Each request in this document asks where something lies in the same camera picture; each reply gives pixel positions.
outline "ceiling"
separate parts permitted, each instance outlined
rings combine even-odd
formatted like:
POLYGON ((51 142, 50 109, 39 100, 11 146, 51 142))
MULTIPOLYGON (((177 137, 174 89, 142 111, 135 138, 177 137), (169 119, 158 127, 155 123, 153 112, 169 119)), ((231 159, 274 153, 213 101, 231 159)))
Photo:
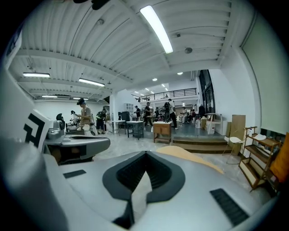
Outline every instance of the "ceiling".
POLYGON ((62 94, 100 100, 122 89, 141 89, 157 77, 219 68, 232 43, 236 0, 110 0, 99 10, 87 1, 44 1, 24 22, 22 45, 9 70, 19 85, 39 98, 62 94), (163 48, 141 15, 151 5, 173 47, 163 48), (191 47, 193 52, 184 50, 191 47), (49 73, 49 79, 23 72, 49 73), (96 87, 79 78, 105 84, 96 87))

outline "ceiling light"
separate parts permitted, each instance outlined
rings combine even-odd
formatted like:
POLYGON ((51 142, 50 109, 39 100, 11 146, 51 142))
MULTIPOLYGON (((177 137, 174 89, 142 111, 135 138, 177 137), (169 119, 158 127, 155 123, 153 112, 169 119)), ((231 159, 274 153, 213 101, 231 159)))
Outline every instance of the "ceiling light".
POLYGON ((42 96, 43 98, 57 98, 57 96, 42 96))
POLYGON ((80 78, 78 81, 80 81, 80 82, 82 82, 82 83, 88 83, 88 84, 100 86, 100 87, 103 87, 103 86, 104 86, 103 83, 98 83, 98 82, 91 81, 91 80, 87 80, 87 79, 83 79, 83 78, 80 78))
POLYGON ((163 45, 164 51, 168 53, 172 53, 172 45, 168 38, 168 35, 163 28, 163 25, 161 21, 159 20, 156 12, 154 9, 148 5, 142 9, 140 9, 140 12, 145 17, 145 19, 149 22, 151 27, 153 28, 154 32, 157 34, 158 39, 160 40, 161 44, 163 45))
POLYGON ((46 73, 37 73, 37 72, 23 72, 25 77, 36 77, 36 78, 49 78, 50 74, 46 73))
MULTIPOLYGON (((73 99, 80 99, 80 98, 73 97, 73 99)), ((84 99, 84 100, 88 100, 88 99, 84 99)))

